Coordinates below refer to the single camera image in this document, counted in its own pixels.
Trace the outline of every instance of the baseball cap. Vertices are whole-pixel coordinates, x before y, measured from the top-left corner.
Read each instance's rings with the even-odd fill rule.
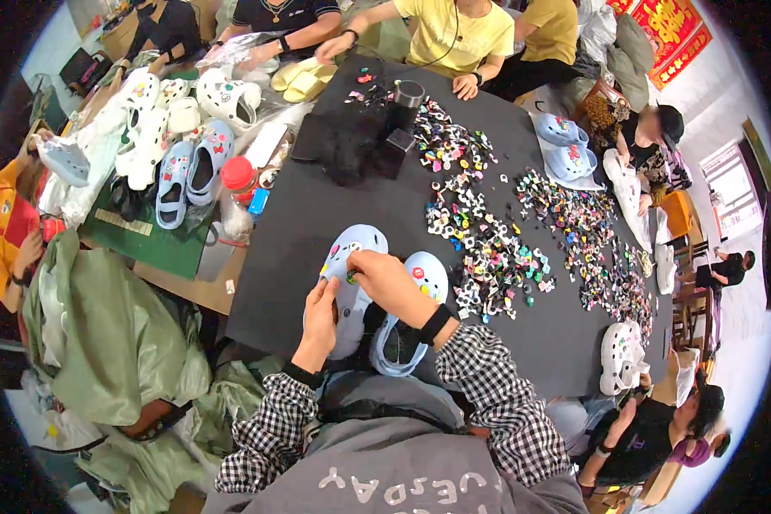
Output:
[[[682,132],[685,129],[685,123],[682,121],[682,114],[670,105],[660,105],[658,103],[657,116],[659,118],[659,127],[663,131],[663,141],[665,142],[665,146],[672,152],[676,152],[677,143],[680,142]]]
[[[699,438],[705,435],[717,422],[723,411],[725,396],[723,395],[723,388],[713,384],[699,385],[698,392],[699,409],[691,421],[691,429],[694,430],[694,437]]]

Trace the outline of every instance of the purple shirt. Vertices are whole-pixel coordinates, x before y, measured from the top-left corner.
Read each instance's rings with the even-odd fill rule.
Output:
[[[696,468],[711,457],[711,447],[704,437],[697,439],[694,451],[692,451],[690,455],[686,455],[687,447],[688,439],[679,441],[677,446],[674,447],[671,456],[668,458],[668,462],[678,462],[687,468]]]

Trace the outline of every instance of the black t-shirt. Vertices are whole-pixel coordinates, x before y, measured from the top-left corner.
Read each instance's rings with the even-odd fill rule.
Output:
[[[597,473],[597,486],[639,484],[662,466],[674,450],[668,437],[674,410],[650,398],[643,400],[631,425]]]
[[[274,6],[266,0],[239,0],[234,7],[232,23],[251,26],[252,32],[284,31],[291,34],[317,22],[328,12],[339,12],[337,0],[286,0]],[[319,45],[292,50],[295,56],[314,54]]]
[[[711,270],[729,279],[728,285],[737,285],[745,278],[741,253],[730,253],[728,259],[712,264]]]
[[[634,142],[634,138],[637,134],[637,122],[639,119],[640,113],[631,111],[631,114],[628,116],[628,118],[620,122],[622,137],[626,140],[628,145],[628,152],[631,154],[631,157],[634,158],[631,163],[637,170],[640,168],[640,166],[645,164],[649,157],[657,153],[657,150],[659,149],[659,145],[656,143],[643,148]]]
[[[129,62],[134,61],[134,57],[137,57],[148,40],[151,40],[161,54],[182,43],[183,60],[203,48],[200,28],[197,26],[197,18],[191,4],[177,0],[166,3],[158,21],[151,18],[155,11],[154,5],[134,11],[137,13],[137,31],[126,53],[126,59]],[[173,57],[177,59],[181,56],[173,55]]]

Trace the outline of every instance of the orange shirt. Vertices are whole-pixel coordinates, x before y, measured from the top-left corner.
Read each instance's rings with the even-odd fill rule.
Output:
[[[20,166],[12,160],[0,170],[0,301],[6,293],[20,246],[32,230],[39,230],[40,216],[17,194]]]

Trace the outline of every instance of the red lid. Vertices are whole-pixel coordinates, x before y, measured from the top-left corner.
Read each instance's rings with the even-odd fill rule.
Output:
[[[233,157],[223,164],[220,179],[223,180],[223,185],[232,191],[243,189],[254,180],[254,167],[242,155]]]

